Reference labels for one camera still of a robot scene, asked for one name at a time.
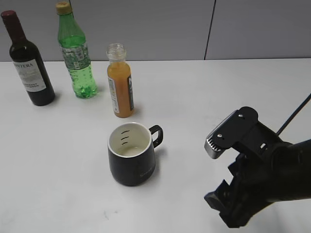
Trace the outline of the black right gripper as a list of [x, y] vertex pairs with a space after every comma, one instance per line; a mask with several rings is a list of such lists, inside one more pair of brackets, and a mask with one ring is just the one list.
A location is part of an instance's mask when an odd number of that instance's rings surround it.
[[227, 125], [227, 147], [239, 152], [228, 168], [233, 180], [204, 196], [227, 227], [245, 226], [268, 202], [295, 199], [292, 143], [258, 121], [238, 121]]

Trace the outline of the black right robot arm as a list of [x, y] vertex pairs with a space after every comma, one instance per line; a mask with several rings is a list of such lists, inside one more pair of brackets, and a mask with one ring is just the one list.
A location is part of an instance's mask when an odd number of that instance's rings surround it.
[[239, 152], [228, 167], [231, 183], [222, 181], [204, 197], [228, 227], [245, 226], [275, 202], [310, 199], [310, 140], [284, 142], [260, 122], [242, 127], [223, 124], [212, 138], [217, 147]]

